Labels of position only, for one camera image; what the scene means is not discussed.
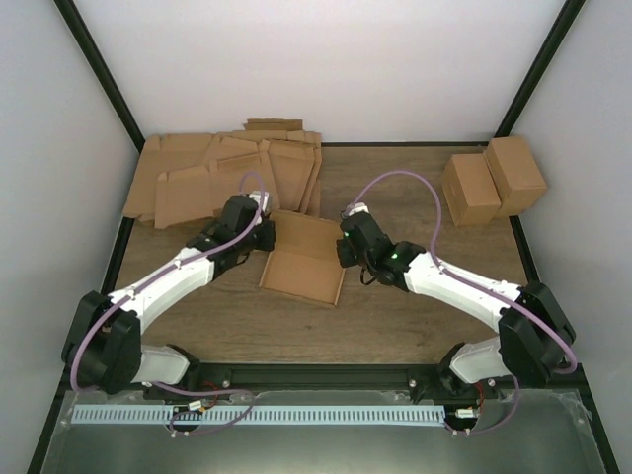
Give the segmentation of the cardboard box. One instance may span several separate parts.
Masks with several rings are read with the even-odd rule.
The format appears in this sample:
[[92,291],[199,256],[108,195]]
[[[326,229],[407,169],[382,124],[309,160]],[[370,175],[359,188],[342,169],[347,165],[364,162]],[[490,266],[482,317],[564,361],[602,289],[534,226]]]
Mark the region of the cardboard box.
[[516,216],[531,208],[547,191],[547,185],[521,136],[493,138],[484,152],[501,207],[497,217]]
[[332,307],[338,305],[345,270],[337,254],[342,238],[336,221],[275,210],[276,242],[260,288]]
[[441,185],[455,226],[489,224],[501,201],[482,153],[452,155]]

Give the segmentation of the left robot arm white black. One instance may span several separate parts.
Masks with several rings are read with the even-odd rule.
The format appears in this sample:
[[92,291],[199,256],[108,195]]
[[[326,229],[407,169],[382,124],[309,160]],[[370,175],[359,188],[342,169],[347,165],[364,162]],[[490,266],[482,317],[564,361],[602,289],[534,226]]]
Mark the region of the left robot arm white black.
[[75,391],[117,394],[131,384],[151,384],[182,399],[201,387],[199,360],[174,346],[147,346],[142,335],[169,308],[227,271],[253,251],[271,251],[276,229],[268,193],[231,197],[167,264],[109,294],[91,291],[77,306],[61,358]]

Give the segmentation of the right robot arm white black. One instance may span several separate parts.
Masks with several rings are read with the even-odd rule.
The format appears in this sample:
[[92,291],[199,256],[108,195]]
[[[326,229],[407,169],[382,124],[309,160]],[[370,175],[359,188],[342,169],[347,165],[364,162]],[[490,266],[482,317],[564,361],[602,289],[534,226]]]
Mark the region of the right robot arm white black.
[[394,243],[364,204],[342,215],[337,242],[342,267],[359,266],[365,285],[377,281],[439,300],[484,323],[495,337],[457,344],[437,369],[441,391],[452,398],[477,382],[514,376],[530,388],[543,388],[571,367],[567,349],[576,332],[552,291],[539,281],[518,285],[478,276],[434,257],[424,247]]

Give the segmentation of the stack of flat cardboard blanks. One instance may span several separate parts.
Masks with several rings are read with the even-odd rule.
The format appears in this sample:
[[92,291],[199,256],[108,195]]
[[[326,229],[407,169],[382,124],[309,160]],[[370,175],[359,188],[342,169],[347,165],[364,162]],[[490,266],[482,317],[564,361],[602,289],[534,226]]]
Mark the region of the stack of flat cardboard blanks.
[[250,118],[241,129],[146,139],[123,214],[163,229],[215,216],[238,193],[263,190],[270,207],[317,208],[322,136],[300,119]]

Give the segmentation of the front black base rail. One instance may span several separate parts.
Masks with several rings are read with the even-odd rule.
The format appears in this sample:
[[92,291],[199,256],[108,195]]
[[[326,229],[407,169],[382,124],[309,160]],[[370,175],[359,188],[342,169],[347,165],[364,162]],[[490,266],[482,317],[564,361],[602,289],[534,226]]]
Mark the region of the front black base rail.
[[487,391],[488,378],[461,382],[440,364],[278,364],[194,362],[178,382],[162,382],[148,399],[196,397],[204,390],[394,390],[413,399],[465,400]]

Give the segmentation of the black aluminium frame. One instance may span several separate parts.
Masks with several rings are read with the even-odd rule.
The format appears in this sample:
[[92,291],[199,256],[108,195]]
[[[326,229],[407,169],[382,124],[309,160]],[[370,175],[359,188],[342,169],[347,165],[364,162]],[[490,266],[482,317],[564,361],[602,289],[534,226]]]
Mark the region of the black aluminium frame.
[[[113,105],[118,119],[125,128],[127,134],[135,147],[141,144],[142,133],[130,111],[119,86],[111,73],[106,60],[101,55],[87,25],[76,4],[73,1],[54,2],[61,14],[66,26],[80,47],[84,57],[87,59],[93,73],[99,81],[102,89],[106,93],[110,103]],[[536,86],[539,84],[544,73],[549,67],[560,45],[563,43],[570,28],[574,25],[577,17],[584,7],[582,1],[566,1],[557,15],[549,33],[542,46],[539,48],[529,69],[524,76],[509,108],[505,113],[501,124],[495,135],[506,137],[513,131],[515,124],[522,115],[522,112],[532,97]],[[45,459],[51,453],[51,447],[55,444],[55,434],[53,424],[60,417],[62,397],[70,391],[69,383],[70,370],[66,368],[62,372],[58,388],[53,397],[53,401],[46,418],[46,422],[39,437],[38,445],[31,460],[28,471],[30,473],[42,473],[45,467]],[[590,427],[592,437],[596,442],[600,463],[607,473],[617,473],[619,471],[615,456],[610,446],[605,428],[602,424],[596,403],[593,399],[588,379],[584,370],[580,367],[573,375],[560,375],[553,378],[552,387],[555,389],[571,390],[579,392],[582,407],[588,410],[592,416]]]

